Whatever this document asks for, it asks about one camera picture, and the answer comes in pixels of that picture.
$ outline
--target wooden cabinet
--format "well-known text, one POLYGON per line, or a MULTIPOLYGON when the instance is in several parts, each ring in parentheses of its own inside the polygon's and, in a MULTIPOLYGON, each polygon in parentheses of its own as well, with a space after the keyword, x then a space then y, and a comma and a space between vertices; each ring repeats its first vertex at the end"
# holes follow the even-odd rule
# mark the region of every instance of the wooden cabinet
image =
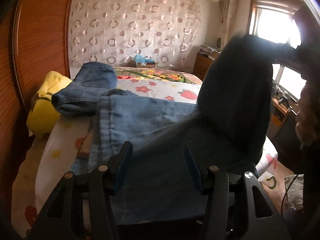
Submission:
POLYGON ((203 80, 212 62, 211 59, 197 54, 193 74, 203 80))

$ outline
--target metal screw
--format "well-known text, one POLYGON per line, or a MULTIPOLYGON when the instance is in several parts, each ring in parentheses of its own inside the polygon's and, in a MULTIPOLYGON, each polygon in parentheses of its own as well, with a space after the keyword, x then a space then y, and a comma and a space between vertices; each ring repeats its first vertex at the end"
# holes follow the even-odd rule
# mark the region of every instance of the metal screw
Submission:
POLYGON ((66 174, 64 174, 64 177, 66 179, 71 179, 73 177, 73 173, 72 172, 67 172, 66 174))
POLYGON ((219 167, 217 165, 210 165, 209 171, 216 172, 219 170, 219 167))
POLYGON ((101 172, 104 172, 108 169, 108 166, 107 165, 101 165, 99 166, 98 170, 101 171, 101 172))
POLYGON ((246 178, 251 179, 253 177, 253 173, 251 171, 246 171, 244 173, 244 175, 246 176, 246 178))

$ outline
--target yellow pillow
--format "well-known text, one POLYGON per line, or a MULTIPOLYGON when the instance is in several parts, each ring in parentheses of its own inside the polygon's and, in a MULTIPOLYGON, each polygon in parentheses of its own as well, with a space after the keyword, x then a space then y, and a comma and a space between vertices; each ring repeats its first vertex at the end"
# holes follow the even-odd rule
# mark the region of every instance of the yellow pillow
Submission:
POLYGON ((32 98, 27 119, 30 136, 51 133, 60 116, 51 104, 51 96, 65 88, 71 81, 56 71, 50 71, 46 75, 42 86, 32 98))

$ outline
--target blue denim jeans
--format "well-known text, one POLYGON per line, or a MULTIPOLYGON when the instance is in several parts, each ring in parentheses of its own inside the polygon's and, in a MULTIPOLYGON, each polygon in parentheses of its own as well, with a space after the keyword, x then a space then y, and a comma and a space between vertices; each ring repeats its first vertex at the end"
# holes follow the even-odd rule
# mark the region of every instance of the blue denim jeans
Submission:
POLYGON ((110 65, 100 62, 83 64, 75 79, 52 96, 52 105, 67 116, 94 116, 101 94, 114 89, 116 73, 110 65))

